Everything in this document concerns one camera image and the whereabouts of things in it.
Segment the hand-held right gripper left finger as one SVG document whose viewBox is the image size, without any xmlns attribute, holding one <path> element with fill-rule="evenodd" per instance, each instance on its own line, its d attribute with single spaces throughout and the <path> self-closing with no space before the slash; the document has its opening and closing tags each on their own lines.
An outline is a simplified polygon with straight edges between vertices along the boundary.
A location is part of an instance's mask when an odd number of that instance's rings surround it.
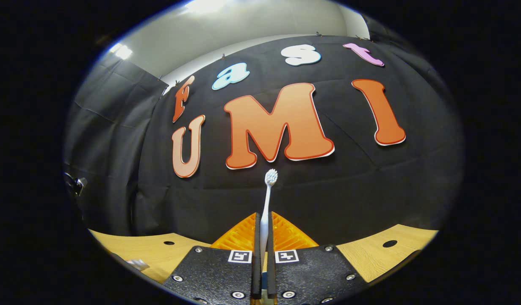
<svg viewBox="0 0 521 305">
<path fill-rule="evenodd" d="M 163 286 L 199 305 L 253 305 L 261 298 L 259 222 L 253 213 L 237 230 L 249 238 L 248 249 L 192 247 Z"/>
</svg>

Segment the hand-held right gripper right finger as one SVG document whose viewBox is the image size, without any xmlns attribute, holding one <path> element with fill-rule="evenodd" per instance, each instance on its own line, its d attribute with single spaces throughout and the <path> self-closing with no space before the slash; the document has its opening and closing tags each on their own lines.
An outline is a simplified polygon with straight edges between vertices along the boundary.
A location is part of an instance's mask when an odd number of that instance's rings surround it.
<svg viewBox="0 0 521 305">
<path fill-rule="evenodd" d="M 267 293 L 275 305 L 335 303 L 367 288 L 335 245 L 318 245 L 275 212 L 270 224 Z"/>
</svg>

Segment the white toothbrush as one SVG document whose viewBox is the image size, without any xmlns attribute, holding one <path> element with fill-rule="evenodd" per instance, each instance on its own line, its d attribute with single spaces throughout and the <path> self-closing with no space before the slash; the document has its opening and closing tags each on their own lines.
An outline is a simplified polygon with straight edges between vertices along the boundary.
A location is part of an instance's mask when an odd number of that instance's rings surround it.
<svg viewBox="0 0 521 305">
<path fill-rule="evenodd" d="M 270 169 L 266 172 L 264 182 L 266 184 L 266 199 L 263 206 L 263 212 L 260 220 L 260 254 L 262 258 L 266 254 L 266 246 L 268 241 L 268 230 L 269 230 L 269 201 L 270 194 L 272 191 L 272 186 L 276 183 L 278 178 L 278 173 L 276 169 Z"/>
</svg>

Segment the wooden desktop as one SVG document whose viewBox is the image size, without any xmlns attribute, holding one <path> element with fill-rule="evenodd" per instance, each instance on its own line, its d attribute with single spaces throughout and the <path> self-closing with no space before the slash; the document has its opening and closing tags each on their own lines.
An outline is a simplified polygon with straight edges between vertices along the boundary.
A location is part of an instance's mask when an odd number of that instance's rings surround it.
<svg viewBox="0 0 521 305">
<path fill-rule="evenodd" d="M 194 246 L 204 242 L 176 233 L 146 237 L 122 237 L 96 231 L 93 236 L 111 253 L 124 260 L 140 259 L 148 268 L 144 274 L 162 283 Z M 437 234 L 436 230 L 395 225 L 372 236 L 338 245 L 361 277 L 371 282 L 411 253 L 423 249 Z"/>
</svg>

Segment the black side curtain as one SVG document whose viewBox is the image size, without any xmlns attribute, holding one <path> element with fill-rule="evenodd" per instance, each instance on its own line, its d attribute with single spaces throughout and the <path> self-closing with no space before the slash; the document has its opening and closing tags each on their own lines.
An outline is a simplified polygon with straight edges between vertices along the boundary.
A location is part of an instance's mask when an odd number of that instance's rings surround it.
<svg viewBox="0 0 521 305">
<path fill-rule="evenodd" d="M 76 203 L 88 228 L 130 236 L 140 157 L 167 85 L 107 53 L 73 99 L 64 131 L 64 171 L 86 185 Z"/>
</svg>

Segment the black backdrop cloth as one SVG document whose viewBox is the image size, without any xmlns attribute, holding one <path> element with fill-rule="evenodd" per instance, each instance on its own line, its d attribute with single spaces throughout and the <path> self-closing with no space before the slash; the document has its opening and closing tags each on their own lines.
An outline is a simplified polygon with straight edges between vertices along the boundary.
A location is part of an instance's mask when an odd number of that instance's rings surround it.
<svg viewBox="0 0 521 305">
<path fill-rule="evenodd" d="M 270 208 L 319 244 L 344 244 L 396 224 L 439 230 L 463 175 L 456 105 L 415 50 L 343 36 L 293 37 L 236 52 L 194 72 L 184 114 L 174 95 L 155 106 L 142 147 L 131 233 L 177 233 L 214 242 L 261 212 L 264 175 L 274 168 Z M 271 111 L 280 90 L 315 86 L 313 102 L 335 151 L 292 161 L 285 130 L 274 162 L 250 136 L 251 168 L 229 169 L 231 114 L 251 95 Z"/>
</svg>

